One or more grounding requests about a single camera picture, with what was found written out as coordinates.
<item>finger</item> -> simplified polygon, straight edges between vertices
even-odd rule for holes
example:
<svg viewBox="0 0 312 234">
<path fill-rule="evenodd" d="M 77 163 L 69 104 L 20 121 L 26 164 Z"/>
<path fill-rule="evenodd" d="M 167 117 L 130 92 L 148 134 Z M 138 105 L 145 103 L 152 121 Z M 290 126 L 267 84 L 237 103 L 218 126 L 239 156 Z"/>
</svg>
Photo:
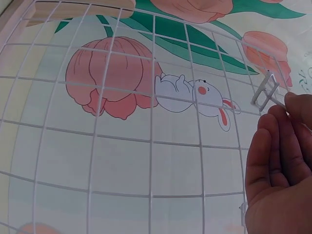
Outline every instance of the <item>finger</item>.
<svg viewBox="0 0 312 234">
<path fill-rule="evenodd" d="M 294 132 L 297 136 L 302 156 L 306 164 L 312 169 L 312 134 L 302 123 L 291 118 Z"/>
<path fill-rule="evenodd" d="M 282 173 L 279 157 L 279 131 L 277 119 L 271 114 L 261 116 L 258 122 L 258 129 L 261 128 L 268 130 L 272 138 L 269 162 L 271 185 L 273 187 L 289 187 L 289 183 Z"/>
<path fill-rule="evenodd" d="M 285 95 L 285 105 L 292 118 L 312 129 L 312 95 L 288 92 Z"/>
<path fill-rule="evenodd" d="M 283 174 L 290 185 L 295 185 L 312 175 L 311 170 L 303 160 L 297 136 L 285 110 L 280 106 L 273 106 L 269 113 L 274 115 L 278 122 Z"/>
<path fill-rule="evenodd" d="M 259 129 L 253 136 L 246 165 L 246 195 L 248 204 L 257 194 L 271 187 L 269 161 L 271 135 L 266 129 Z"/>
</svg>

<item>cartoon illustration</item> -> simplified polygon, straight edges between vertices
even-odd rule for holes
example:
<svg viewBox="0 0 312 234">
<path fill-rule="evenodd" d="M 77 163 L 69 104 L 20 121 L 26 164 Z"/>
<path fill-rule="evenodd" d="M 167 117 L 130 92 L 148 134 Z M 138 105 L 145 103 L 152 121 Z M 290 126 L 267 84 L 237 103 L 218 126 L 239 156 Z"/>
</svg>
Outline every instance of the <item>cartoon illustration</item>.
<svg viewBox="0 0 312 234">
<path fill-rule="evenodd" d="M 231 127 L 230 117 L 228 113 L 218 107 L 208 106 L 226 106 L 236 109 L 235 113 L 240 113 L 240 108 L 234 101 L 231 102 L 227 98 L 223 98 L 221 93 L 205 80 L 198 79 L 193 85 L 193 81 L 187 82 L 185 76 L 180 77 L 173 75 L 156 76 L 155 78 L 155 94 L 158 96 L 166 96 L 170 98 L 177 98 L 181 100 L 168 99 L 163 97 L 157 97 L 157 101 L 160 106 L 170 112 L 183 112 L 190 108 L 198 100 L 198 111 L 207 117 L 218 117 L 219 125 L 224 131 L 229 131 Z"/>
</svg>

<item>orange flower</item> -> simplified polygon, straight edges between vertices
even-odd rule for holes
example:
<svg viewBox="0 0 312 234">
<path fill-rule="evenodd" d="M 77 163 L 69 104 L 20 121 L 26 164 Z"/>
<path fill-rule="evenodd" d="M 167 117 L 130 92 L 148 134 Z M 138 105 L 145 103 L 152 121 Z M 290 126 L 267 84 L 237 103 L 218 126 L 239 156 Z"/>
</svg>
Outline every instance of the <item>orange flower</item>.
<svg viewBox="0 0 312 234">
<path fill-rule="evenodd" d="M 257 48 L 260 48 L 264 51 L 267 51 L 268 53 L 275 56 L 276 60 L 279 63 L 281 71 L 283 73 L 287 86 L 289 87 L 293 86 L 292 78 L 290 77 L 291 68 L 289 67 L 288 61 L 287 61 L 287 46 L 285 45 L 283 41 L 281 41 L 280 39 L 278 39 L 277 37 L 271 34 L 258 32 L 258 31 L 250 31 L 250 32 L 245 33 L 242 41 L 250 45 L 253 45 Z M 272 56 L 269 56 L 260 51 L 259 51 L 259 54 L 260 54 L 259 56 L 256 49 L 249 47 L 245 44 L 243 44 L 243 49 L 244 49 L 246 57 L 248 58 L 250 62 L 256 65 L 262 66 L 262 67 L 264 64 L 266 69 L 269 69 L 270 71 L 274 73 L 275 78 L 277 82 L 281 84 L 281 87 L 286 88 L 283 78 L 276 64 L 276 61 Z M 260 67 L 258 67 L 258 69 L 263 74 L 266 74 L 266 69 L 263 69 Z"/>
<path fill-rule="evenodd" d="M 261 1 L 266 2 L 266 3 L 279 3 L 283 0 L 261 0 Z"/>
<path fill-rule="evenodd" d="M 151 0 L 163 12 L 193 23 L 224 17 L 233 8 L 232 0 Z"/>
<path fill-rule="evenodd" d="M 112 38 L 95 40 L 83 47 L 108 51 L 111 41 Z M 114 53 L 110 55 L 104 87 L 128 92 L 104 89 L 99 115 L 102 115 L 105 110 L 113 117 L 126 120 L 135 111 L 137 105 L 141 108 L 151 107 L 150 96 L 153 92 L 152 62 L 131 55 L 152 58 L 152 53 L 138 41 L 127 37 L 115 38 L 112 51 L 124 55 Z M 68 64 L 66 81 L 102 86 L 107 60 L 108 52 L 78 50 Z M 158 63 L 155 63 L 155 76 L 160 74 L 161 68 Z M 68 94 L 86 112 L 94 116 L 97 114 L 100 87 L 66 84 L 66 88 Z M 146 93 L 149 96 L 131 94 L 132 91 Z"/>
<path fill-rule="evenodd" d="M 25 224 L 20 230 L 21 232 L 17 232 L 17 234 L 24 234 L 24 232 L 33 233 L 33 223 Z M 36 223 L 36 234 L 60 234 L 60 232 L 48 225 Z"/>
</svg>

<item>pink rabbit ear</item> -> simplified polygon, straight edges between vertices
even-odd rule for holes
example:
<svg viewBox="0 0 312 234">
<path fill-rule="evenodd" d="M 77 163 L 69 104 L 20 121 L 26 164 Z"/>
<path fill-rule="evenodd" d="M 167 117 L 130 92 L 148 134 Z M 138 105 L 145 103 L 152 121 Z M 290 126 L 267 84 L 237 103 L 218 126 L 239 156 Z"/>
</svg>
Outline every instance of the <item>pink rabbit ear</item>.
<svg viewBox="0 0 312 234">
<path fill-rule="evenodd" d="M 222 102 L 223 102 L 224 106 L 226 106 L 228 108 L 234 108 L 235 109 L 235 114 L 240 114 L 241 113 L 240 107 L 239 107 L 239 105 L 235 101 L 231 102 L 230 99 L 223 98 Z"/>
<path fill-rule="evenodd" d="M 230 117 L 224 109 L 219 108 L 219 112 L 220 112 L 218 114 L 219 125 L 225 132 L 228 132 L 231 127 Z"/>
</svg>

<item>white wire grid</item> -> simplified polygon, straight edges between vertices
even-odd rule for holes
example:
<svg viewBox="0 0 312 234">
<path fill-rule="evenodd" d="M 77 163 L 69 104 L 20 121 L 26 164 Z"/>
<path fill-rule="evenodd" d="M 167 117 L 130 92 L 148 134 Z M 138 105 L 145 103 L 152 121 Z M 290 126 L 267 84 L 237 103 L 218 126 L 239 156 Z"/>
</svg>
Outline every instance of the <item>white wire grid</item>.
<svg viewBox="0 0 312 234">
<path fill-rule="evenodd" d="M 84 193 L 87 193 L 88 194 L 88 202 L 87 202 L 87 217 L 86 217 L 86 227 L 87 227 L 87 230 L 86 230 L 86 233 L 89 234 L 90 233 L 90 212 L 91 212 L 91 197 L 92 197 L 92 194 L 102 194 L 102 195 L 112 195 L 112 196 L 125 196 L 125 197 L 143 197 L 143 198 L 148 198 L 149 199 L 149 217 L 148 217 L 148 233 L 151 234 L 151 216 L 152 216 L 152 204 L 153 204 L 153 198 L 192 198 L 192 197 L 198 197 L 198 198 L 201 198 L 202 199 L 202 233 L 204 234 L 205 233 L 205 199 L 206 197 L 212 197 L 212 196 L 227 196 L 227 195 L 242 195 L 243 196 L 243 200 L 244 202 L 245 201 L 245 187 L 244 187 L 244 172 L 243 172 L 243 168 L 244 168 L 244 165 L 243 165 L 243 160 L 242 160 L 242 150 L 248 150 L 248 148 L 242 148 L 241 147 L 241 144 L 240 144 L 240 139 L 239 139 L 239 133 L 238 133 L 238 128 L 237 128 L 237 121 L 236 121 L 236 113 L 234 111 L 233 108 L 228 108 L 228 107 L 224 107 L 224 106 L 217 106 L 217 105 L 212 105 L 212 104 L 207 104 L 207 103 L 201 103 L 201 102 L 198 102 L 197 100 L 197 97 L 195 95 L 195 101 L 188 101 L 188 100 L 184 100 L 184 99 L 178 99 L 178 98 L 173 98 L 173 97 L 165 97 L 165 96 L 159 96 L 159 95 L 155 95 L 154 92 L 152 92 L 152 94 L 147 94 L 147 93 L 141 93 L 141 92 L 137 92 L 137 91 L 129 91 L 129 90 L 122 90 L 122 89 L 118 89 L 118 88 L 113 88 L 113 87 L 105 87 L 104 84 L 105 84 L 105 80 L 106 80 L 106 74 L 107 74 L 107 70 L 108 70 L 108 66 L 109 66 L 109 59 L 110 59 L 110 56 L 111 54 L 120 54 L 120 55 L 126 55 L 126 56 L 129 56 L 129 57 L 135 57 L 135 58 L 140 58 L 140 59 L 147 59 L 147 60 L 151 60 L 152 61 L 152 74 L 151 76 L 154 78 L 155 77 L 155 62 L 162 62 L 162 63 L 167 63 L 167 64 L 172 64 L 172 65 L 175 65 L 177 66 L 177 64 L 173 64 L 173 63 L 168 63 L 168 62 L 163 62 L 161 60 L 157 60 L 155 58 L 155 37 L 163 37 L 163 38 L 168 38 L 168 39 L 172 39 L 172 40 L 176 40 L 176 41 L 180 41 L 180 42 L 183 42 L 183 43 L 187 43 L 188 45 L 188 50 L 189 50 L 189 56 L 190 56 L 190 66 L 187 67 L 187 68 L 190 68 L 192 70 L 192 77 L 193 77 L 193 82 L 195 82 L 195 76 L 194 76 L 194 66 L 193 66 L 193 58 L 192 58 L 192 52 L 191 52 L 191 45 L 194 45 L 194 46 L 197 46 L 197 47 L 201 47 L 201 48 L 204 48 L 204 49 L 208 49 L 208 50 L 211 50 L 211 51 L 215 51 L 219 54 L 219 58 L 220 58 L 220 61 L 221 61 L 221 64 L 222 64 L 222 68 L 223 68 L 223 72 L 224 72 L 224 77 L 225 78 L 225 81 L 226 81 L 226 84 L 227 84 L 227 88 L 228 88 L 228 92 L 229 92 L 229 96 L 230 96 L 230 100 L 232 101 L 232 95 L 231 95 L 231 91 L 230 91 L 230 87 L 229 87 L 229 80 L 234 80 L 234 81 L 237 81 L 237 82 L 241 82 L 241 83 L 245 83 L 247 85 L 250 85 L 253 89 L 253 93 L 255 93 L 255 90 L 258 88 L 257 85 L 254 85 L 253 84 L 253 81 L 251 79 L 251 76 L 250 76 L 250 72 L 248 70 L 248 65 L 254 65 L 256 67 L 261 67 L 259 65 L 256 65 L 256 64 L 252 64 L 252 63 L 248 63 L 244 56 L 243 56 L 243 52 L 241 51 L 241 48 L 240 48 L 240 44 L 245 44 L 245 45 L 248 45 L 249 47 L 252 47 L 254 49 L 257 50 L 258 52 L 258 55 L 263 63 L 263 67 L 261 68 L 264 68 L 266 69 L 265 67 L 265 63 L 264 61 L 262 60 L 261 56 L 260 56 L 260 52 L 262 53 L 265 53 L 267 55 L 269 55 L 270 57 L 274 58 L 278 68 L 279 68 L 279 72 L 280 72 L 280 75 L 281 77 L 283 78 L 283 82 L 285 84 L 285 87 L 287 87 L 288 89 L 288 86 L 285 82 L 285 79 L 283 77 L 283 74 L 281 72 L 281 69 L 280 69 L 280 66 L 275 58 L 275 56 L 271 55 L 270 53 L 266 52 L 266 51 L 263 51 L 259 48 L 256 48 L 252 45 L 249 45 L 249 44 L 246 44 L 244 42 L 241 42 L 240 40 L 236 39 L 236 38 L 232 38 L 232 37 L 229 37 L 227 35 L 224 35 L 224 34 L 221 34 L 219 32 L 216 32 L 214 30 L 210 30 L 210 29 L 207 29 L 207 28 L 204 28 L 200 25 L 197 25 L 197 24 L 192 24 L 192 23 L 189 23 L 189 22 L 186 22 L 186 21 L 183 21 L 183 20 L 179 20 L 179 19 L 174 19 L 174 18 L 171 18 L 169 16 L 164 16 L 164 15 L 160 15 L 160 14 L 157 14 L 157 13 L 153 13 L 153 12 L 149 12 L 149 11 L 145 11 L 145 10 L 141 10 L 141 9 L 135 9 L 135 11 L 138 11 L 138 12 L 142 12 L 142 13 L 146 13 L 146 14 L 150 14 L 150 15 L 153 15 L 153 31 L 152 32 L 146 32 L 146 31 L 141 31 L 141 30 L 134 30 L 134 29 L 130 29 L 130 28 L 124 28 L 122 26 L 119 25 L 119 19 L 120 19 L 120 16 L 121 16 L 121 13 L 123 10 L 129 10 L 129 9 L 122 9 L 120 8 L 119 9 L 119 15 L 118 15 L 118 18 L 117 18 L 117 23 L 115 25 L 115 28 L 113 29 L 113 38 L 112 38 L 112 41 L 111 41 L 111 44 L 110 44 L 110 48 L 108 51 L 105 51 L 105 50 L 99 50 L 99 49 L 91 49 L 91 48 L 85 48 L 85 47 L 77 47 L 77 46 L 73 46 L 73 42 L 77 36 L 77 33 L 79 31 L 79 28 L 80 26 L 82 25 L 83 21 L 84 21 L 84 18 L 85 16 L 87 15 L 90 7 L 92 6 L 92 4 L 89 4 L 89 3 L 81 3 L 79 2 L 80 4 L 85 4 L 86 5 L 86 10 L 81 18 L 81 21 L 79 22 L 79 25 L 78 27 L 76 28 L 76 31 L 71 39 L 71 42 L 69 45 L 54 45 L 54 44 L 40 44 L 40 43 L 35 43 L 36 42 L 36 39 L 39 37 L 40 33 L 42 32 L 43 28 L 45 27 L 46 23 L 49 22 L 49 21 L 52 21 L 53 20 L 53 17 L 52 15 L 54 14 L 54 12 L 56 11 L 56 9 L 63 3 L 63 2 L 75 2 L 75 1 L 70 1 L 70 0 L 67 0 L 67 1 L 51 1 L 51 2 L 55 2 L 56 3 L 56 6 L 55 8 L 53 9 L 53 11 L 50 13 L 49 17 L 46 18 L 46 19 L 31 19 L 31 20 L 41 20 L 43 21 L 44 23 L 41 25 L 41 28 L 39 29 L 39 31 L 37 32 L 36 36 L 35 36 L 35 39 L 33 40 L 32 43 L 10 43 L 10 37 L 12 36 L 13 32 L 16 30 L 17 26 L 19 23 L 21 23 L 23 20 L 30 20 L 30 19 L 26 19 L 24 18 L 24 16 L 26 15 L 26 13 L 28 12 L 28 9 L 30 9 L 31 5 L 29 6 L 29 8 L 25 11 L 25 13 L 23 14 L 23 16 L 21 17 L 21 19 L 19 20 L 19 22 L 17 23 L 17 25 L 13 28 L 10 36 L 7 38 L 6 40 L 6 43 L 4 44 L 4 46 L 2 48 L 0 48 L 0 55 L 1 55 L 1 52 L 4 50 L 5 46 L 15 46 L 15 45 L 26 45 L 26 46 L 29 46 L 28 49 L 27 49 L 27 52 L 26 52 L 26 55 L 24 57 L 24 60 L 22 62 L 22 64 L 20 65 L 20 68 L 17 72 L 17 75 L 15 77 L 11 77 L 11 76 L 0 76 L 0 78 L 6 78 L 6 79 L 13 79 L 13 84 L 12 84 L 12 87 L 10 89 L 10 92 L 9 92 L 9 95 L 8 95 L 8 99 L 5 103 L 5 106 L 4 106 L 4 110 L 3 110 L 3 113 L 2 113 L 2 116 L 1 116 L 1 119 L 0 119 L 0 132 L 1 132 L 1 128 L 3 126 L 3 123 L 13 123 L 13 124 L 16 124 L 16 125 L 23 125 L 23 126 L 29 126 L 29 127 L 33 127 L 33 128 L 39 128 L 41 129 L 41 135 L 40 135 L 40 141 L 39 141 L 39 148 L 38 148 L 38 153 L 37 153 L 37 161 L 36 161 L 36 170 L 35 170 L 35 177 L 34 179 L 29 179 L 29 178 L 24 178 L 24 177 L 21 177 L 21 176 L 18 176 L 18 175 L 14 175 L 14 174 L 11 174 L 11 173 L 8 173 L 8 172 L 4 172 L 4 171 L 0 171 L 0 174 L 3 174 L 3 175 L 6 175 L 6 176 L 9 176 L 9 177 L 14 177 L 14 178 L 18 178 L 18 179 L 21 179 L 21 180 L 24 180 L 24 181 L 29 181 L 29 182 L 32 182 L 34 183 L 34 190 L 33 190 L 33 210 L 32 210 L 32 220 L 33 220 L 33 227 L 34 227 L 34 234 L 36 234 L 36 229 L 35 229 L 35 225 L 36 225 L 36 214 L 35 214 L 35 208 L 36 208 L 36 190 L 37 190 L 37 185 L 38 184 L 41 184 L 41 185 L 46 185 L 46 186 L 51 186 L 51 187 L 56 187 L 56 188 L 61 188 L 61 189 L 67 189 L 67 190 L 72 190 L 72 191 L 79 191 L 79 192 L 84 192 Z M 167 19 L 171 19 L 171 20 L 176 20 L 176 21 L 179 21 L 181 23 L 184 24 L 184 29 L 185 29 L 185 35 L 186 35 L 186 41 L 183 41 L 183 40 L 179 40 L 179 39 L 176 39 L 176 38 L 171 38 L 171 37 L 168 37 L 168 36 L 164 36 L 164 35 L 160 35 L 160 34 L 156 34 L 155 32 L 155 24 L 156 24 L 156 17 L 163 17 L 163 18 L 167 18 Z M 212 33 L 212 36 L 213 36 L 213 40 L 215 41 L 216 43 L 216 48 L 217 50 L 214 50 L 214 49 L 211 49 L 211 48 L 207 48 L 207 47 L 204 47 L 204 46 L 201 46 L 201 45 L 197 45 L 197 44 L 194 44 L 194 43 L 191 43 L 189 41 L 189 37 L 188 37 L 188 31 L 187 31 L 187 27 L 186 25 L 192 25 L 192 26 L 195 26 L 197 28 L 201 28 L 201 29 L 204 29 L 206 31 L 210 31 Z M 113 43 L 114 43 L 114 39 L 115 39 L 115 36 L 116 36 L 116 31 L 119 27 L 122 27 L 123 29 L 127 29 L 127 30 L 132 30 L 132 31 L 136 31 L 136 32 L 141 32 L 141 33 L 144 33 L 144 34 L 150 34 L 153 36 L 153 47 L 152 47 L 152 58 L 146 58 L 146 57 L 141 57 L 141 56 L 136 56 L 136 55 L 129 55 L 129 54 L 123 54 L 123 53 L 119 53 L 119 52 L 115 52 L 112 50 L 113 48 Z M 226 53 L 223 53 L 219 50 L 219 47 L 218 47 L 218 43 L 215 39 L 215 35 L 221 35 L 221 36 L 224 36 L 224 37 L 227 37 L 228 39 L 230 40 L 234 40 L 236 42 L 236 45 L 239 49 L 239 52 L 241 54 L 241 58 L 237 58 L 235 56 L 231 56 L 231 55 L 228 55 Z M 20 76 L 21 74 L 21 70 L 25 64 L 25 61 L 27 59 L 27 56 L 29 55 L 31 49 L 34 47 L 34 46 L 49 46 L 49 47 L 63 47 L 66 49 L 66 53 L 65 53 L 65 56 L 63 57 L 63 61 L 62 61 L 62 64 L 61 64 L 61 67 L 60 67 L 60 70 L 58 72 L 58 75 L 56 77 L 55 80 L 46 80 L 46 79 L 40 79 L 40 78 L 28 78 L 28 77 L 22 77 Z M 66 65 L 65 64 L 65 61 L 66 61 L 66 57 L 68 57 L 68 54 L 69 54 L 69 51 L 71 49 L 83 49 L 83 50 L 90 50 L 90 51 L 97 51 L 97 52 L 103 52 L 103 53 L 107 53 L 108 54 L 108 58 L 107 58 L 107 63 L 106 63 L 106 67 L 105 67 L 105 71 L 104 71 L 104 76 L 103 76 L 103 79 L 102 79 L 102 86 L 98 86 L 98 85 L 88 85 L 88 84 L 83 84 L 83 83 L 73 83 L 73 82 L 66 82 L 66 81 L 61 81 L 59 80 L 60 78 L 60 74 L 61 74 L 61 71 L 62 71 L 62 68 Z M 225 66 L 224 66 L 224 62 L 223 62 L 223 59 L 222 59 L 222 55 L 227 55 L 227 56 L 230 56 L 230 57 L 233 57 L 234 59 L 237 59 L 241 62 L 243 62 L 245 64 L 245 68 L 246 68 L 246 71 L 248 73 L 248 77 L 249 77 L 249 82 L 246 82 L 246 81 L 242 81 L 242 80 L 238 80 L 238 79 L 235 79 L 235 78 L 229 78 L 227 76 L 227 72 L 225 71 Z M 52 90 L 52 93 L 51 93 L 51 96 L 50 96 L 50 100 L 49 100 L 49 103 L 48 103 L 48 108 L 47 108 L 47 111 L 46 111 L 46 114 L 45 114 L 45 117 L 44 117 L 44 124 L 43 126 L 41 125 L 34 125 L 34 124 L 29 124 L 29 123 L 23 123 L 23 122 L 17 122 L 17 121 L 12 121 L 12 120 L 7 120 L 7 119 L 4 119 L 4 116 L 5 116 L 5 113 L 6 113 L 6 110 L 7 110 L 7 107 L 8 107 L 8 103 L 10 102 L 10 97 L 11 97 L 11 94 L 12 94 L 12 91 L 14 90 L 14 87 L 17 83 L 17 80 L 33 80 L 33 81 L 42 81 L 42 82 L 50 82 L 50 83 L 53 83 L 53 90 Z M 97 107 L 97 114 L 96 114 L 96 117 L 95 117 L 95 123 L 94 123 L 94 131 L 93 133 L 87 133 L 87 132 L 79 132 L 79 131 L 72 131 L 72 130 L 66 130 L 66 129 L 60 129 L 60 128 L 54 128 L 54 127 L 48 127 L 47 126 L 47 120 L 48 120 L 48 117 L 49 117 L 49 111 L 50 111 L 50 107 L 51 107 L 51 101 L 53 99 L 53 96 L 54 96 L 54 93 L 55 93 L 55 89 L 56 89 L 56 85 L 57 84 L 71 84 L 71 85 L 78 85 L 78 86 L 92 86 L 94 88 L 101 88 L 101 92 L 100 92 L 100 95 L 99 95 L 99 100 L 102 99 L 103 97 L 103 92 L 104 90 L 117 90 L 117 91 L 122 91 L 122 92 L 127 92 L 127 93 L 133 93 L 133 94 L 142 94 L 142 95 L 145 95 L 145 96 L 150 96 L 151 97 L 151 115 L 150 115 L 150 139 L 147 140 L 147 139 L 137 139 L 137 138 L 128 138 L 128 137 L 118 137 L 118 136 L 109 136 L 109 135 L 102 135 L 102 134 L 98 134 L 97 133 L 97 122 L 98 122 L 98 117 L 99 117 L 99 113 L 100 113 L 100 104 L 101 102 L 99 101 L 98 102 L 98 107 Z M 159 97 L 159 98 L 167 98 L 167 99 L 173 99 L 173 100 L 181 100 L 181 101 L 184 101 L 184 102 L 189 102 L 189 103 L 192 103 L 195 105 L 196 107 L 196 116 L 197 116 L 197 123 L 198 123 L 198 132 L 199 132 L 199 144 L 186 144 L 186 143 L 174 143 L 174 142 L 166 142 L 166 141 L 156 141 L 153 139 L 153 106 L 154 106 L 154 98 L 155 97 Z M 235 123 L 235 129 L 236 129 L 236 135 L 237 135 L 237 140 L 238 140 L 238 147 L 227 147 L 227 146 L 215 146 L 215 145 L 203 145 L 202 144 L 202 138 L 201 138 L 201 128 L 200 128 L 200 119 L 199 119 L 199 111 L 198 111 L 198 108 L 197 106 L 198 105 L 206 105 L 206 106 L 213 106 L 213 107 L 218 107 L 218 108 L 222 108 L 222 109 L 225 109 L 225 110 L 229 110 L 231 111 L 233 114 L 234 114 L 234 123 Z M 245 111 L 245 110 L 241 110 L 241 112 L 243 113 L 247 113 L 247 114 L 250 114 L 250 115 L 256 115 L 256 116 L 261 116 L 262 113 L 253 113 L 253 112 L 249 112 L 249 111 Z M 59 132 L 66 132 L 66 133 L 72 133 L 72 134 L 79 134 L 79 135 L 85 135 L 85 136 L 92 136 L 93 137 L 93 140 L 92 140 L 92 150 L 91 150 L 91 158 L 90 158 L 90 166 L 89 166 L 89 179 L 88 179 L 88 189 L 78 189 L 78 188 L 72 188 L 72 187 L 67 187 L 67 186 L 60 186 L 60 185 L 56 185 L 56 184 L 51 184 L 51 183 L 46 183 L 46 182 L 42 182 L 42 181 L 38 181 L 38 178 L 37 178 L 37 169 L 38 169 L 38 161 L 39 161 L 39 155 L 40 155 L 40 147 L 41 147 L 41 143 L 43 141 L 43 138 L 44 138 L 44 133 L 45 133 L 45 130 L 53 130 L 53 131 L 59 131 Z M 111 139 L 121 139 L 121 140 L 128 140 L 128 141 L 136 141 L 136 142 L 146 142 L 146 143 L 150 143 L 150 158 L 149 158 L 149 193 L 148 195 L 140 195 L 140 194 L 122 194 L 122 193 L 112 193 L 112 192 L 102 192 L 102 191 L 93 191 L 92 190 L 92 177 L 93 177 L 93 149 L 94 149 L 94 146 L 95 146 L 95 139 L 96 137 L 102 137 L 102 138 L 111 138 Z M 178 146 L 188 146 L 188 147 L 199 147 L 200 148 L 200 167 L 201 167 L 201 194 L 199 195 L 153 195 L 153 191 L 152 191 L 152 157 L 153 157 L 153 145 L 154 144 L 165 144 L 165 145 L 178 145 Z M 224 194 L 207 194 L 205 193 L 205 186 L 204 186 L 204 167 L 203 167 L 203 153 L 202 153 L 202 149 L 203 148 L 217 148 L 217 149 L 233 149 L 233 150 L 239 150 L 239 154 L 240 154 L 240 164 L 241 164 L 241 170 L 242 170 L 242 181 L 243 181 L 243 191 L 241 192 L 234 192 L 234 193 L 224 193 Z M 2 223 L 0 222 L 0 224 L 6 226 L 6 227 L 9 227 L 13 230 L 17 230 L 17 228 L 15 227 L 12 227 L 8 224 L 5 224 L 5 223 Z"/>
</svg>

